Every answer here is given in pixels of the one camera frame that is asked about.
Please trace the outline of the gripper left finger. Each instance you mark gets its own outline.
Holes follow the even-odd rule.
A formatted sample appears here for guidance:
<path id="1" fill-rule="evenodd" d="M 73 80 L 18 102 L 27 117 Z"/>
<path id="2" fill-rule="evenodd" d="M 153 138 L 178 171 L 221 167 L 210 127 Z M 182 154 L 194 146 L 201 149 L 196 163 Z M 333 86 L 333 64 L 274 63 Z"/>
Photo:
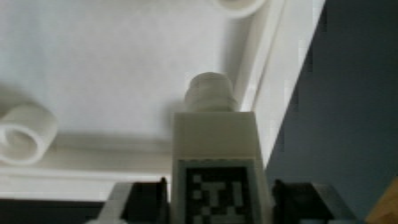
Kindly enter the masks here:
<path id="1" fill-rule="evenodd" d="M 120 182 L 98 217 L 88 224 L 171 224 L 168 179 L 159 182 Z"/>

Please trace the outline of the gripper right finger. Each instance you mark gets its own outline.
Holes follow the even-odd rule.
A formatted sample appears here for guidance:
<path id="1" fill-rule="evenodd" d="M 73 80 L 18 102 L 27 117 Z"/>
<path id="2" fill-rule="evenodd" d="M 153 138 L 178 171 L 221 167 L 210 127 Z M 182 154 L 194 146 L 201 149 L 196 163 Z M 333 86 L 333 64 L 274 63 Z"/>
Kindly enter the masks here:
<path id="1" fill-rule="evenodd" d="M 274 182 L 274 224 L 360 224 L 336 188 L 313 182 Z"/>

